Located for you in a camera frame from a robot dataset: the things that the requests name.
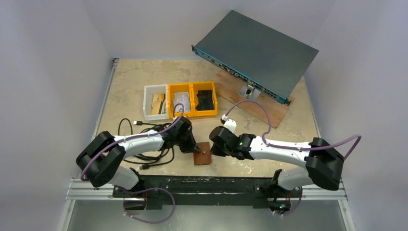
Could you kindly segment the brown leather card holder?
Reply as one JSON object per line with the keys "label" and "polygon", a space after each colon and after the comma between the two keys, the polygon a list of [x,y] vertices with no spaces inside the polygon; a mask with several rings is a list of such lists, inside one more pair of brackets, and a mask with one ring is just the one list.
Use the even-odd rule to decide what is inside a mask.
{"label": "brown leather card holder", "polygon": [[197,143],[200,151],[193,153],[193,160],[195,166],[209,165],[212,163],[212,153],[209,142]]}

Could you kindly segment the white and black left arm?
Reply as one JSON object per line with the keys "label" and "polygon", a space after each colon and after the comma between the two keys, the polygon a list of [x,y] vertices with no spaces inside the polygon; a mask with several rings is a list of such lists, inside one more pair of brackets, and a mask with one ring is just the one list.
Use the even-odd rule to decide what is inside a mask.
{"label": "white and black left arm", "polygon": [[89,181],[93,187],[112,184],[137,197],[143,192],[139,174],[136,170],[122,167],[121,162],[133,155],[164,151],[174,146],[179,147],[182,153],[200,151],[192,133],[191,121],[184,116],[177,117],[167,126],[135,135],[114,136],[108,131],[101,132],[79,154],[76,164],[81,169],[81,180]]}

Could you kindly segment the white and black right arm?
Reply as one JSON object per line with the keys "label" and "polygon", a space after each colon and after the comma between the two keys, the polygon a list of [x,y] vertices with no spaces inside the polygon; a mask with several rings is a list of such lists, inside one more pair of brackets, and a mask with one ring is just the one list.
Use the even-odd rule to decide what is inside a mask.
{"label": "white and black right arm", "polygon": [[271,192],[281,196],[298,186],[315,184],[336,191],[344,165],[344,156],[324,139],[311,142],[265,140],[254,134],[236,136],[224,126],[214,128],[209,139],[212,154],[239,160],[273,160],[294,165],[293,169],[277,171],[270,183]]}

